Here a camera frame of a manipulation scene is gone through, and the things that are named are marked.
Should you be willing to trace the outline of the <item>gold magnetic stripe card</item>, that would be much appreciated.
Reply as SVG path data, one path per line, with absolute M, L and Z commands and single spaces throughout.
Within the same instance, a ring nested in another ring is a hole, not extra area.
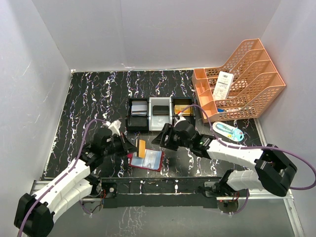
M 145 158 L 146 155 L 146 141 L 139 139 L 137 141 L 137 156 L 140 158 Z

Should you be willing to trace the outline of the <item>red leather card holder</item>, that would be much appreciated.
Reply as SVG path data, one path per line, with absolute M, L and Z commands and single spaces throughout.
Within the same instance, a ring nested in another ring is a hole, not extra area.
M 138 157 L 137 153 L 128 154 L 127 157 L 131 167 L 160 172 L 164 152 L 146 149 L 144 158 Z

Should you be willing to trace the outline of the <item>white VIP chip card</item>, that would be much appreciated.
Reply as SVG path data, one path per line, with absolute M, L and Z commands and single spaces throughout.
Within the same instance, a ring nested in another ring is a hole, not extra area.
M 132 116 L 146 116 L 147 115 L 147 102 L 146 101 L 132 101 L 131 106 Z

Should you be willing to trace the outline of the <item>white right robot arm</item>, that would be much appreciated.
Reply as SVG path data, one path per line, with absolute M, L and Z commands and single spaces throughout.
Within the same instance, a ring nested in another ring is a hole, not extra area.
M 224 143 L 212 135 L 200 134 L 187 120 L 175 125 L 166 123 L 159 135 L 152 141 L 168 150 L 188 148 L 200 158 L 217 159 L 246 167 L 246 170 L 230 169 L 219 182 L 203 185 L 200 190 L 213 197 L 231 196 L 240 190 L 266 190 L 278 196 L 286 196 L 297 167 L 277 147 L 255 148 Z

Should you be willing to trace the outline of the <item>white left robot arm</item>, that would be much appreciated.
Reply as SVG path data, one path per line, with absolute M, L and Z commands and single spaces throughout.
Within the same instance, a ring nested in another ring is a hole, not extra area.
M 46 237 L 57 219 L 82 198 L 101 194 L 102 185 L 92 173 L 104 158 L 125 156 L 137 148 L 120 132 L 120 120 L 103 122 L 93 139 L 82 142 L 78 155 L 52 181 L 34 194 L 25 193 L 18 201 L 14 226 L 18 236 Z

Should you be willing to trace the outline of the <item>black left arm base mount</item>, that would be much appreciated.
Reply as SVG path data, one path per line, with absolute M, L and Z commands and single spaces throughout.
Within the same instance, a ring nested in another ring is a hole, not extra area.
M 117 195 L 117 185 L 115 183 L 102 184 L 102 181 L 94 175 L 88 175 L 75 187 L 81 191 L 79 204 L 84 214 L 89 215 L 90 217 L 96 211 L 100 211 L 104 207 L 106 198 L 115 198 Z M 89 209 L 85 206 L 88 202 L 95 202 L 96 198 L 99 199 L 99 204 L 94 208 Z

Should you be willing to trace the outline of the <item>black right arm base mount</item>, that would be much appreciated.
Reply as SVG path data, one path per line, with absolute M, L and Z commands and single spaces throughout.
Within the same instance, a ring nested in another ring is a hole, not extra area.
M 233 191 L 228 185 L 220 182 L 204 182 L 202 186 L 198 186 L 197 193 L 202 194 L 206 198 L 227 197 L 228 199 L 220 199 L 217 201 L 218 208 L 223 214 L 233 215 L 240 213 L 245 209 L 249 200 L 249 190 L 241 190 L 245 194 L 245 200 L 242 206 L 239 206 L 240 191 Z

